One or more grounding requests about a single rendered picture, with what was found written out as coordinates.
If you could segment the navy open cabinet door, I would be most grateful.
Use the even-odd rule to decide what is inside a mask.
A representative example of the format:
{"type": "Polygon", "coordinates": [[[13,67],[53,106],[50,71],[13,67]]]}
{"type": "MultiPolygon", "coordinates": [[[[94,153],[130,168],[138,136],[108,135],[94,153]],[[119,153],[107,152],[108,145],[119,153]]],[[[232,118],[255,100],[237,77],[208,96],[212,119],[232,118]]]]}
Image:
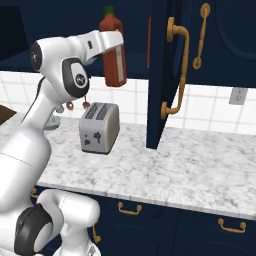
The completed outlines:
{"type": "Polygon", "coordinates": [[[169,114],[165,120],[161,119],[162,103],[166,102],[169,108],[178,105],[185,39],[181,35],[175,35],[173,41],[168,42],[166,36],[169,17],[175,19],[177,26],[185,27],[181,24],[185,1],[153,0],[152,2],[146,136],[146,147],[151,149],[158,147],[167,118],[171,116],[169,114]]]}

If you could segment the red bottle in cabinet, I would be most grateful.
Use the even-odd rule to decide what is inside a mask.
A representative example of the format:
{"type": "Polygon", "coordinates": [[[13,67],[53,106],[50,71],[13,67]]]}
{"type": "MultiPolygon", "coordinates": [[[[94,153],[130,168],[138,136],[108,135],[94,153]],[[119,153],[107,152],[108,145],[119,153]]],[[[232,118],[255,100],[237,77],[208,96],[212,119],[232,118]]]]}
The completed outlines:
{"type": "Polygon", "coordinates": [[[146,66],[150,68],[150,42],[151,42],[151,22],[152,17],[148,18],[148,30],[147,30],[147,53],[146,53],[146,66]]]}

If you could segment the red sauce bottle green cap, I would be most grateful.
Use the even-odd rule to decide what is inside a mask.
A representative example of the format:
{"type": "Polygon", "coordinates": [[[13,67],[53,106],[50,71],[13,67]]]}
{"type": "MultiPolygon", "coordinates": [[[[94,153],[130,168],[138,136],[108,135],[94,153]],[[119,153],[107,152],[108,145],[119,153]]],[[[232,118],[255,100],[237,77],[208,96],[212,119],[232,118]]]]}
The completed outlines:
{"type": "MultiPolygon", "coordinates": [[[[104,8],[104,19],[99,24],[101,31],[123,32],[122,22],[115,16],[114,7],[104,8]]],[[[127,81],[126,60],[124,46],[118,46],[114,50],[102,56],[106,85],[109,87],[121,87],[127,81]]]]}

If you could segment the silver toaster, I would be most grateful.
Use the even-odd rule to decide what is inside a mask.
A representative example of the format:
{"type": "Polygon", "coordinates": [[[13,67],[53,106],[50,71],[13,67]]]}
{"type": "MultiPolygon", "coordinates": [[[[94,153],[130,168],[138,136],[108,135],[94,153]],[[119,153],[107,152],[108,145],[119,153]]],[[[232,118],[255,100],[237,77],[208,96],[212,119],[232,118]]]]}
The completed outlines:
{"type": "Polygon", "coordinates": [[[81,150],[109,154],[120,131],[117,104],[94,102],[79,121],[81,150]]]}

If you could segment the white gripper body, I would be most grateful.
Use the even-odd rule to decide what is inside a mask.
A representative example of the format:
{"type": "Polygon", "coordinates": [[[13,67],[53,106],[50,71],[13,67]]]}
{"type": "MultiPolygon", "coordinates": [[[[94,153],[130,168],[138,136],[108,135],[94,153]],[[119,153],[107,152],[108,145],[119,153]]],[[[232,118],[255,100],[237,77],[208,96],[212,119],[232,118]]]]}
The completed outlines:
{"type": "Polygon", "coordinates": [[[114,50],[124,43],[123,35],[120,31],[104,31],[100,33],[103,53],[114,50]]]}

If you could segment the navy wall cabinet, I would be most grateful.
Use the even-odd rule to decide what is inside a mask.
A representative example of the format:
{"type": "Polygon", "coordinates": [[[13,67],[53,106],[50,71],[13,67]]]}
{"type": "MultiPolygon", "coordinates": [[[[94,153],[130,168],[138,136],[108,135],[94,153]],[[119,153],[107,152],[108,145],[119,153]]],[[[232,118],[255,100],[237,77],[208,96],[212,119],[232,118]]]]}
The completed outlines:
{"type": "Polygon", "coordinates": [[[0,0],[0,71],[31,72],[34,41],[95,30],[106,6],[112,6],[123,23],[127,76],[148,78],[151,0],[0,0]]]}

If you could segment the grey wall outlet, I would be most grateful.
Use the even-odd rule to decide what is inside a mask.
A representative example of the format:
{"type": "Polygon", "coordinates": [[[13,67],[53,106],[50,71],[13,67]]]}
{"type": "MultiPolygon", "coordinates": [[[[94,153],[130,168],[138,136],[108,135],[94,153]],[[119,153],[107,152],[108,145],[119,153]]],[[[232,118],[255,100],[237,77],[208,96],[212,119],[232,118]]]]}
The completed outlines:
{"type": "Polygon", "coordinates": [[[247,96],[247,88],[234,87],[231,92],[229,103],[231,105],[243,105],[247,96]]]}

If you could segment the brown wooden board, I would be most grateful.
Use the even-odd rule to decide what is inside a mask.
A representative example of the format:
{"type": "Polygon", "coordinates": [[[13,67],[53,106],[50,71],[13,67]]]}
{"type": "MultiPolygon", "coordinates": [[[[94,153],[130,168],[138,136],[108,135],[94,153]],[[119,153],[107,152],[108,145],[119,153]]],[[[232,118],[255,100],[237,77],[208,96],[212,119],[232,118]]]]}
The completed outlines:
{"type": "Polygon", "coordinates": [[[9,120],[12,116],[16,114],[16,111],[9,109],[0,104],[0,125],[9,120]]]}

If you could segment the navy base cabinet front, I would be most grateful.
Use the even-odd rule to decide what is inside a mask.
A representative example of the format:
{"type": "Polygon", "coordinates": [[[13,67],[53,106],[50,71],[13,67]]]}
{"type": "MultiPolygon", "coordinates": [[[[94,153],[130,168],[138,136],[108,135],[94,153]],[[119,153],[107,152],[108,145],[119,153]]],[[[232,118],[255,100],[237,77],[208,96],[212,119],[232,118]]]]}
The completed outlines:
{"type": "Polygon", "coordinates": [[[256,256],[256,221],[181,210],[172,256],[256,256]]]}
{"type": "Polygon", "coordinates": [[[101,209],[95,225],[102,256],[171,256],[178,210],[93,196],[101,209]]]}

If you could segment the grey round strainer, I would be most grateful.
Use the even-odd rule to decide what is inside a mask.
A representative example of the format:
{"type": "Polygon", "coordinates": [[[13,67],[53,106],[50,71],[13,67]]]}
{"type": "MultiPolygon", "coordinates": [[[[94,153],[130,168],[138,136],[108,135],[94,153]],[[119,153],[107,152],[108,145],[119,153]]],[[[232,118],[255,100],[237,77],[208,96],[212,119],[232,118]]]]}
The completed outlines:
{"type": "Polygon", "coordinates": [[[51,115],[44,129],[49,131],[49,130],[57,129],[59,126],[60,126],[60,118],[58,116],[51,115]]]}

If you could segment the navy closed cabinet door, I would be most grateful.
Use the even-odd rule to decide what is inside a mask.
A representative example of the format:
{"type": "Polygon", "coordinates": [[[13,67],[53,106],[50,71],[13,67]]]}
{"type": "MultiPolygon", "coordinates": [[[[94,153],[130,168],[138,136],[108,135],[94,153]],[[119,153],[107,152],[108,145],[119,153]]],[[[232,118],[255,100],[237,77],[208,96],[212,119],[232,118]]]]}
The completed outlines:
{"type": "Polygon", "coordinates": [[[190,34],[188,84],[256,88],[256,0],[186,0],[181,24],[190,34]],[[196,70],[204,3],[210,14],[196,70]]]}

